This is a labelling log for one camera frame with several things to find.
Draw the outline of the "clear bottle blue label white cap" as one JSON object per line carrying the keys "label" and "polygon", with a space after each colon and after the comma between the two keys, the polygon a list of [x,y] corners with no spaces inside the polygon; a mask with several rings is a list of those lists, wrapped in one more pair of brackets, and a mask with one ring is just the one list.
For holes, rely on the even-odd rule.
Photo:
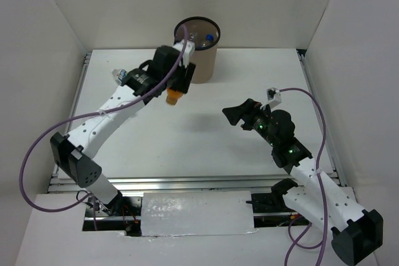
{"label": "clear bottle blue label white cap", "polygon": [[189,40],[194,43],[196,49],[202,48],[202,36],[197,32],[190,32],[189,33]]}

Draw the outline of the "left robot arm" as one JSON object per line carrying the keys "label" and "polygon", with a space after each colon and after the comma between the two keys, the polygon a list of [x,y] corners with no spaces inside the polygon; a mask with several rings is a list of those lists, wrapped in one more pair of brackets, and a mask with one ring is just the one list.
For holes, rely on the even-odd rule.
{"label": "left robot arm", "polygon": [[186,94],[195,71],[193,42],[156,49],[151,60],[129,71],[96,116],[86,118],[66,135],[50,139],[56,165],[80,188],[92,193],[106,214],[118,214],[127,200],[102,173],[94,158],[108,138],[164,90]]}

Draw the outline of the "aluminium frame rail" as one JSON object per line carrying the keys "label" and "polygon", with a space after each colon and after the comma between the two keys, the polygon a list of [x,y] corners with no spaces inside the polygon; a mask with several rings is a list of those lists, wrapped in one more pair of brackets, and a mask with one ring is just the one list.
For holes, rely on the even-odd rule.
{"label": "aluminium frame rail", "polygon": [[297,139],[316,155],[322,133],[295,49],[220,49],[210,81],[192,84],[174,106],[160,96],[129,118],[95,160],[123,192],[160,189],[268,187],[287,174],[254,131],[223,115],[248,98],[265,102],[282,89]]}

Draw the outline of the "clear bottle blue-white label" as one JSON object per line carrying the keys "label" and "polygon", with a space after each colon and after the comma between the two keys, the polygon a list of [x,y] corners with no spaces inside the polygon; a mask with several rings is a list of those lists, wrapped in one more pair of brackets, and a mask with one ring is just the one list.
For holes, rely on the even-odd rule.
{"label": "clear bottle blue-white label", "polygon": [[118,85],[121,85],[124,78],[127,76],[127,71],[125,69],[114,69],[112,70],[112,75],[114,80],[117,82]]}

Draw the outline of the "white foam cover plate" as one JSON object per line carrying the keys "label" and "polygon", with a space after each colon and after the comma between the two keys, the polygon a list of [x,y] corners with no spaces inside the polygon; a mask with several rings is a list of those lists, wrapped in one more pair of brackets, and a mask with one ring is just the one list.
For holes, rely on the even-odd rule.
{"label": "white foam cover plate", "polygon": [[142,200],[145,237],[252,234],[249,191],[152,192]]}

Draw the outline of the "small orange plastic bottle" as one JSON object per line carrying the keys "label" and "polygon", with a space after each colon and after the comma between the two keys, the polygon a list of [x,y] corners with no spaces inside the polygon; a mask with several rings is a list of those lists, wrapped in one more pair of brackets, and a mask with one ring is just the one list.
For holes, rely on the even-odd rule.
{"label": "small orange plastic bottle", "polygon": [[176,90],[168,88],[166,90],[166,103],[171,105],[171,106],[174,106],[174,105],[177,104],[178,100],[182,96],[183,96],[182,92],[179,92],[179,91],[176,91]]}

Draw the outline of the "small bottle blue cap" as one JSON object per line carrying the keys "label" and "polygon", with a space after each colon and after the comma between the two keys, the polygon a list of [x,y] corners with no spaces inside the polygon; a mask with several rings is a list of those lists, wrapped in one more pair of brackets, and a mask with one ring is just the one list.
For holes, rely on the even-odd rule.
{"label": "small bottle blue cap", "polygon": [[213,42],[214,42],[214,37],[213,37],[213,35],[211,35],[211,34],[206,34],[205,38],[203,39],[203,41],[202,41],[201,44],[200,44],[200,47],[201,47],[202,49],[204,49],[204,48],[206,48],[206,47],[208,47],[208,46],[213,45]]}

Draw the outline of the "brown cardboard bin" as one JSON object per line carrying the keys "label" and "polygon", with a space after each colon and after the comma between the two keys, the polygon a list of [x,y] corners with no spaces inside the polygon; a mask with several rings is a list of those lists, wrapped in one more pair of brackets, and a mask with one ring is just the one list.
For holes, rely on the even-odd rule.
{"label": "brown cardboard bin", "polygon": [[202,17],[193,16],[180,21],[174,29],[175,41],[178,42],[184,38],[184,31],[182,25],[186,26],[188,33],[197,32],[201,34],[204,39],[206,34],[211,34],[214,37],[213,45],[204,49],[196,49],[190,58],[190,62],[196,65],[196,69],[191,80],[191,83],[201,84],[208,82],[213,76],[214,65],[216,61],[216,54],[218,43],[221,38],[221,29],[213,20]]}

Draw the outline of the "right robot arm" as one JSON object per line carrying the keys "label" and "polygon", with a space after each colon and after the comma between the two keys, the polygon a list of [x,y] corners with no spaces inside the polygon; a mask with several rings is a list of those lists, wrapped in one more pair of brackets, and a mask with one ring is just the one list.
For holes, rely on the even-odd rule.
{"label": "right robot arm", "polygon": [[310,151],[294,136],[295,125],[284,110],[271,110],[252,99],[222,113],[233,126],[254,130],[272,147],[272,158],[292,179],[271,196],[278,211],[302,214],[322,231],[338,258],[357,265],[383,244],[383,217],[366,210],[348,196],[321,168]]}

